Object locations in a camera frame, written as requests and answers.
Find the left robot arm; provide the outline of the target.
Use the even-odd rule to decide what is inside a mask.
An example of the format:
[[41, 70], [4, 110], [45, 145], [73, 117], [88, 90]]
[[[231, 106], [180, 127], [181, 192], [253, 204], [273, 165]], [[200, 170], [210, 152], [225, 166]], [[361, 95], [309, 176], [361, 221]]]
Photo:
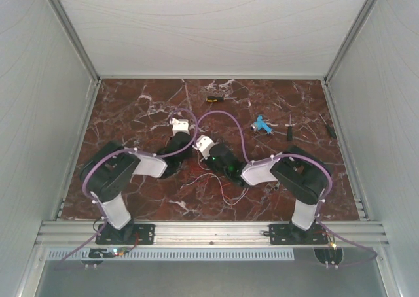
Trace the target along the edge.
[[137, 237], [144, 244], [151, 243], [153, 231], [134, 223], [122, 191], [135, 175], [165, 179], [175, 174], [183, 160], [192, 156], [191, 139], [187, 132], [179, 131], [155, 154], [110, 141], [84, 164], [79, 173], [82, 191], [98, 203], [107, 222], [100, 225], [97, 244], [131, 245]]

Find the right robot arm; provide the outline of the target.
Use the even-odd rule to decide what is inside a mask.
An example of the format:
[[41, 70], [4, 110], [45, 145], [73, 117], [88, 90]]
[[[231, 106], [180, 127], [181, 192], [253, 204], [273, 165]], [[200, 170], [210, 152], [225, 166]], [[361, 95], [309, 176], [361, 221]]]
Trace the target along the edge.
[[273, 226], [264, 234], [271, 242], [289, 244], [325, 244], [326, 239], [314, 235], [315, 219], [319, 215], [321, 197], [332, 188], [331, 170], [311, 154], [293, 145], [268, 158], [241, 162], [224, 144], [201, 148], [206, 165], [222, 173], [231, 183], [251, 188], [261, 183], [277, 181], [295, 198], [291, 221], [285, 226]]

